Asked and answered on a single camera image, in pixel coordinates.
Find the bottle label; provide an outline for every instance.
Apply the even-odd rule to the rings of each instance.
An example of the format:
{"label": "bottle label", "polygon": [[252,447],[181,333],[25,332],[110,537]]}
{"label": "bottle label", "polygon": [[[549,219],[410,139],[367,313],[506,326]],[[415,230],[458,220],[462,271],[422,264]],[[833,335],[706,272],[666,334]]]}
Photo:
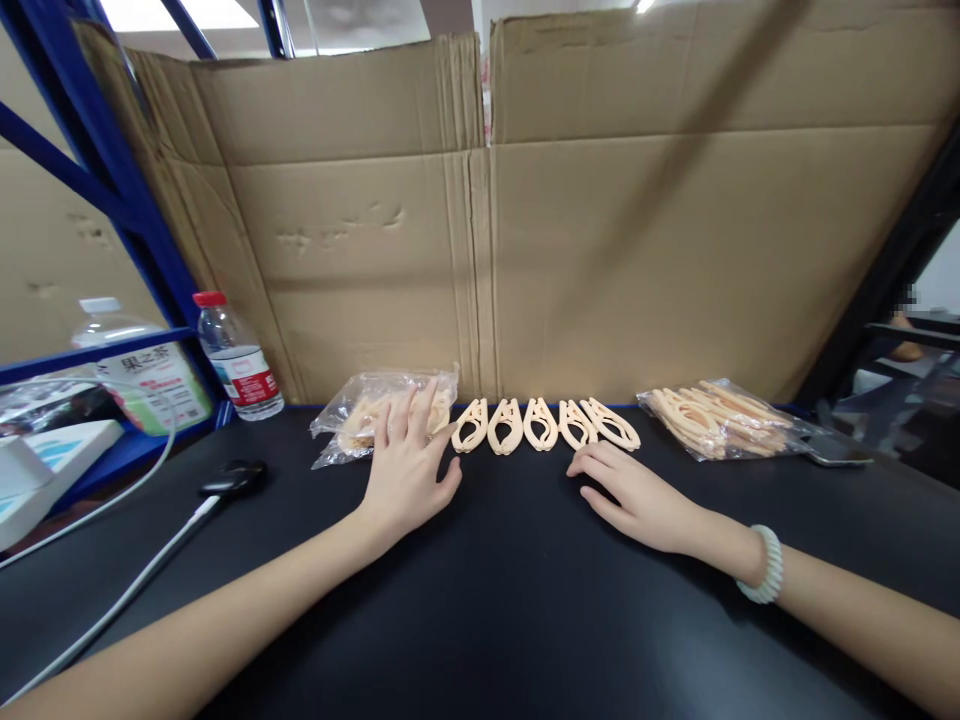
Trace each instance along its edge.
{"label": "bottle label", "polygon": [[[173,405],[178,428],[193,425],[210,415],[206,393],[176,343],[104,358],[96,363],[96,371],[97,376],[105,380],[119,380],[157,391]],[[107,387],[107,390],[130,421],[148,435],[165,435],[169,431],[170,411],[156,395],[141,395],[125,388]]]}
{"label": "bottle label", "polygon": [[276,397],[279,392],[262,350],[231,360],[211,358],[210,362],[223,383],[223,389],[238,407],[256,405]]}

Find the white bracelet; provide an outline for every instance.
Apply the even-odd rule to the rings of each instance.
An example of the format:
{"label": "white bracelet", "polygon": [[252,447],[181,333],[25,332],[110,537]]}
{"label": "white bracelet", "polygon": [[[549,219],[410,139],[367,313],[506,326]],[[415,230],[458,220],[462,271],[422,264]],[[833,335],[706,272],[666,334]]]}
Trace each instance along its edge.
{"label": "white bracelet", "polygon": [[752,588],[739,580],[737,580],[737,587],[753,602],[766,605],[777,599],[780,588],[783,587],[783,552],[780,550],[780,541],[777,540],[777,536],[766,525],[754,525],[750,529],[763,538],[767,554],[767,574],[758,588]]}

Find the finger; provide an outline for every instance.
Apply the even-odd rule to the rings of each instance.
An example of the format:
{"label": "finger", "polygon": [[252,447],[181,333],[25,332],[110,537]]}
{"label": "finger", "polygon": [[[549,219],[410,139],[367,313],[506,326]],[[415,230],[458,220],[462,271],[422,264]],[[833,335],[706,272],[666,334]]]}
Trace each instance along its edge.
{"label": "finger", "polygon": [[403,399],[397,403],[390,417],[390,442],[402,442],[407,437],[407,423],[410,419],[410,403],[417,394],[417,386],[407,388]]}
{"label": "finger", "polygon": [[567,477],[576,477],[580,473],[586,473],[597,482],[610,482],[613,481],[617,471],[604,465],[591,455],[581,455],[578,452],[574,455],[570,467],[567,468]]}
{"label": "finger", "polygon": [[613,495],[617,499],[617,502],[622,505],[625,492],[623,483],[621,482],[621,472],[621,470],[614,470],[613,468],[607,467],[590,455],[581,455],[579,458],[575,457],[567,469],[567,475],[569,477],[586,473],[603,485],[604,489]]}
{"label": "finger", "polygon": [[427,441],[427,422],[430,420],[430,410],[433,409],[433,397],[437,394],[437,379],[430,378],[420,395],[417,397],[416,409],[413,411],[413,417],[410,418],[410,429],[407,435],[420,442],[420,446]]}
{"label": "finger", "polygon": [[583,453],[584,455],[590,455],[591,457],[602,462],[604,465],[612,468],[625,467],[626,461],[633,459],[623,452],[623,450],[607,440],[602,440],[597,443],[587,443],[577,452]]}
{"label": "finger", "polygon": [[437,486],[441,508],[445,508],[453,500],[453,496],[457,494],[457,488],[460,487],[461,480],[463,480],[463,471],[460,469],[460,458],[455,457],[447,467],[447,474]]}
{"label": "finger", "polygon": [[450,442],[450,438],[453,437],[453,434],[457,431],[457,424],[450,423],[445,425],[441,430],[433,436],[433,440],[430,441],[430,444],[427,448],[431,452],[436,452],[437,455],[443,453],[443,449],[447,446],[447,443]]}
{"label": "finger", "polygon": [[390,401],[387,400],[386,404],[383,406],[383,410],[380,411],[380,417],[377,418],[377,427],[373,431],[373,451],[382,450],[387,447],[390,442],[388,435],[388,427],[390,424]]}
{"label": "finger", "polygon": [[597,515],[613,525],[624,535],[633,537],[630,531],[633,529],[634,518],[630,513],[621,507],[617,507],[596,490],[586,485],[580,488],[580,494],[584,500],[590,503],[590,507],[593,508],[593,511]]}

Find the red bottle cap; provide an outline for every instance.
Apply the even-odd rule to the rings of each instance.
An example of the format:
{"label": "red bottle cap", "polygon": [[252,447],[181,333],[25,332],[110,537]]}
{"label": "red bottle cap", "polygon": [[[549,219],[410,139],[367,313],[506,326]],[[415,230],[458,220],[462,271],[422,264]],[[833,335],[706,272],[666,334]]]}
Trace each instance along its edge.
{"label": "red bottle cap", "polygon": [[216,307],[217,305],[226,305],[227,296],[216,291],[194,293],[193,301],[197,304],[197,307]]}

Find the ceiling light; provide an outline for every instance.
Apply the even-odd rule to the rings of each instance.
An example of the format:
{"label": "ceiling light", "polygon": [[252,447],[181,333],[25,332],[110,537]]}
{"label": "ceiling light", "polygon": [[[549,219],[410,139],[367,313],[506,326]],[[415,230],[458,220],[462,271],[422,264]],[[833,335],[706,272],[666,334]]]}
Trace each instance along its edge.
{"label": "ceiling light", "polygon": [[[235,30],[259,27],[236,0],[182,0],[183,7],[201,30]],[[100,0],[116,32],[179,30],[161,0]]]}

